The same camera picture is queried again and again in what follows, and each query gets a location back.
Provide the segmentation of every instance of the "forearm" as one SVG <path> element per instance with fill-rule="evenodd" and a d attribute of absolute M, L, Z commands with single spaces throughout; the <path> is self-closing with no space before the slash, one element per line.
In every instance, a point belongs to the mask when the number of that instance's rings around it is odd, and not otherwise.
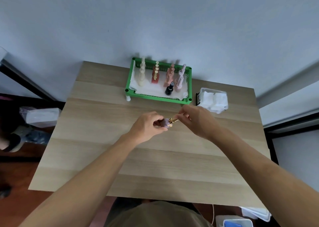
<path fill-rule="evenodd" d="M 316 223 L 319 194 L 314 189 L 228 129 L 221 128 L 211 141 L 229 158 L 281 226 L 302 226 L 306 223 L 311 226 Z"/>
<path fill-rule="evenodd" d="M 136 144 L 121 138 L 54 192 L 20 227 L 85 227 L 110 189 L 117 173 Z"/>

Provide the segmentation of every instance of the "plastic container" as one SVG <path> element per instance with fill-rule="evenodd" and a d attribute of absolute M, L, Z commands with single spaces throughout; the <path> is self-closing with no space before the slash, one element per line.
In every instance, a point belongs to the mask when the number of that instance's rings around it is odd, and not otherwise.
<path fill-rule="evenodd" d="M 149 100 L 160 100 L 160 101 L 166 101 L 166 102 L 172 102 L 172 103 L 178 103 L 178 104 L 190 104 L 192 102 L 192 68 L 191 67 L 186 67 L 185 73 L 187 75 L 187 87 L 188 87 L 188 97 L 184 98 L 183 100 L 179 99 L 170 99 L 170 98 L 164 98 L 164 97 L 157 97 L 157 96 L 151 96 L 151 95 L 146 95 L 146 94 L 136 94 L 134 90 L 130 89 L 130 83 L 131 83 L 131 76 L 132 76 L 132 71 L 134 68 L 134 62 L 135 62 L 135 67 L 139 68 L 140 64 L 142 62 L 141 58 L 132 58 L 131 61 L 131 67 L 130 67 L 130 72 L 129 72 L 129 77 L 127 79 L 126 83 L 126 88 L 125 88 L 125 94 L 127 97 L 139 97 L 139 98 L 144 98 L 144 99 L 149 99 Z M 153 61 L 153 60 L 148 60 L 145 59 L 145 68 L 146 69 L 153 69 L 153 66 L 156 65 L 158 61 Z M 166 72 L 167 69 L 171 67 L 171 64 L 168 63 L 163 63 L 163 62 L 158 62 L 159 63 L 159 70 Z M 177 65 L 175 64 L 175 73 L 178 73 L 179 70 L 183 68 L 182 65 Z"/>
<path fill-rule="evenodd" d="M 242 227 L 254 227 L 250 219 L 245 219 L 237 215 L 217 215 L 216 227 L 224 227 L 225 221 L 239 224 Z"/>
<path fill-rule="evenodd" d="M 224 93 L 226 94 L 226 104 L 225 106 L 215 106 L 213 105 L 207 105 L 204 101 L 204 92 L 207 93 Z M 228 109 L 228 98 L 227 98 L 227 92 L 215 90 L 215 89 L 209 89 L 209 88 L 201 88 L 199 93 L 196 94 L 196 106 L 202 106 L 203 108 L 208 109 L 210 112 L 214 112 L 217 114 L 220 114 L 221 112 Z"/>

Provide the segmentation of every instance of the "green basket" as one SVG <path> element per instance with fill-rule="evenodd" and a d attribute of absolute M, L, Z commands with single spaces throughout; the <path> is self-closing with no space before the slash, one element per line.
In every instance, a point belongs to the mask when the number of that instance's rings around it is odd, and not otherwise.
<path fill-rule="evenodd" d="M 170 98 L 157 97 L 157 96 L 151 96 L 151 95 L 146 95 L 146 94 L 136 94 L 135 90 L 129 89 L 129 86 L 131 83 L 131 76 L 132 76 L 132 72 L 133 72 L 134 61 L 135 61 L 135 67 L 139 68 L 140 64 L 142 62 L 142 59 L 136 58 L 136 57 L 132 58 L 129 78 L 127 79 L 126 88 L 125 88 L 125 93 L 127 96 L 139 97 L 139 98 L 149 99 L 149 100 L 160 100 L 160 101 L 186 104 L 186 105 L 188 105 L 192 102 L 192 68 L 186 67 L 186 69 L 185 69 L 185 73 L 187 75 L 186 80 L 187 80 L 187 86 L 188 86 L 188 97 L 184 98 L 183 100 L 170 99 Z M 153 69 L 153 66 L 155 66 L 155 64 L 156 64 L 156 61 L 145 59 L 145 68 L 146 69 Z M 159 62 L 160 71 L 166 72 L 167 69 L 169 69 L 170 67 L 171 67 L 171 64 Z M 181 70 L 183 68 L 183 66 L 175 64 L 174 68 L 175 68 L 175 73 L 177 73 L 179 70 Z"/>

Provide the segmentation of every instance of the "black bottle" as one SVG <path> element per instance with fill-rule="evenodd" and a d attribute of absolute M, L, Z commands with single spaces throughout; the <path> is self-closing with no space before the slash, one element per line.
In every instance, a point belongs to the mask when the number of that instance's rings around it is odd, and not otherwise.
<path fill-rule="evenodd" d="M 167 95 L 170 95 L 173 92 L 174 82 L 172 82 L 165 90 Z"/>

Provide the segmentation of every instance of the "wooden table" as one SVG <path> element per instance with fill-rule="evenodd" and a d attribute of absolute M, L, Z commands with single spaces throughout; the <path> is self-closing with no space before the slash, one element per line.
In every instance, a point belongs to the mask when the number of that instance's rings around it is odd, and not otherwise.
<path fill-rule="evenodd" d="M 157 111 L 171 118 L 181 105 L 125 98 L 129 69 L 84 62 L 29 189 L 55 191 L 92 162 L 139 115 Z M 270 158 L 254 90 L 203 80 L 201 87 L 226 91 L 229 109 L 214 114 L 221 125 Z M 231 162 L 211 142 L 182 123 L 130 153 L 108 195 L 263 207 Z"/>

